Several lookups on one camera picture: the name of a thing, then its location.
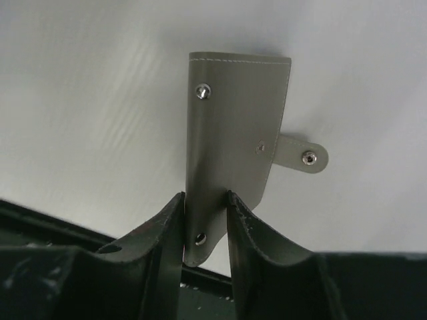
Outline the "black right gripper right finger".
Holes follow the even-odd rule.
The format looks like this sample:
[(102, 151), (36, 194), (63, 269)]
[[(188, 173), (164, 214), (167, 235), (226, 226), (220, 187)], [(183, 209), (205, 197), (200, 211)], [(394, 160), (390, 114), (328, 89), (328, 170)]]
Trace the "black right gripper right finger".
[(238, 319), (425, 319), (423, 253), (313, 252), (227, 194)]

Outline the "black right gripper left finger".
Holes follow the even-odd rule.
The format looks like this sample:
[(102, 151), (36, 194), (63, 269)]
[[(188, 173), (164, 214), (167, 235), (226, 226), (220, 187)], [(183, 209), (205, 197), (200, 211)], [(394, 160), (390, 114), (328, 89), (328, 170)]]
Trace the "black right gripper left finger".
[(76, 245), (1, 247), (2, 319), (176, 319), (184, 193), (91, 252)]

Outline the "grey card holder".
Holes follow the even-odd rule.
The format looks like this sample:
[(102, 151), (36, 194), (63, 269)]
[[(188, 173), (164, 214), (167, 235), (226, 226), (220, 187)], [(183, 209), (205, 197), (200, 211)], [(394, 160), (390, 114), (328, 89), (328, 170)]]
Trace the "grey card holder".
[(226, 195), (250, 208), (272, 165), (309, 174), (328, 165), (325, 147), (281, 132), (292, 60), (283, 56), (189, 54), (185, 249), (197, 267), (226, 234)]

